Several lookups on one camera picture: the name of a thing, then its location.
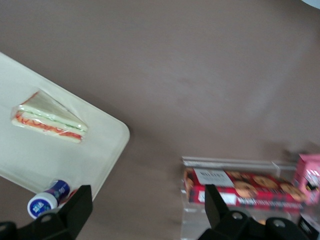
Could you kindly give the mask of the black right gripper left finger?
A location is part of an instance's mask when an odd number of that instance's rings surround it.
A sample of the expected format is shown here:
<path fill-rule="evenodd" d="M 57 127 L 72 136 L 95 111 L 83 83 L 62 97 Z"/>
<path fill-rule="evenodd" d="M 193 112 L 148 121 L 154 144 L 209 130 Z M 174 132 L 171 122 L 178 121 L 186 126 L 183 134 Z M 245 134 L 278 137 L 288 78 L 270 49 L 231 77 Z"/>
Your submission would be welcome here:
<path fill-rule="evenodd" d="M 92 189 L 82 185 L 58 210 L 49 210 L 26 226 L 0 223 L 2 240 L 75 240 L 93 211 Z"/>

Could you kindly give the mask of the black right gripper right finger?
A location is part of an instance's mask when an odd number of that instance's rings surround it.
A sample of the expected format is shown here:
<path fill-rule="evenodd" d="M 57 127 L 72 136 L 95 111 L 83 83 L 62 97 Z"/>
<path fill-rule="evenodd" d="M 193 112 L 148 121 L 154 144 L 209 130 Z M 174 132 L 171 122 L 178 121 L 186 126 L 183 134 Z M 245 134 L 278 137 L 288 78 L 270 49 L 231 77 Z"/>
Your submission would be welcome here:
<path fill-rule="evenodd" d="M 205 213 L 210 223 L 200 240 L 307 240 L 291 220 L 270 217 L 261 224 L 240 210 L 230 210 L 213 184 L 205 186 Z"/>

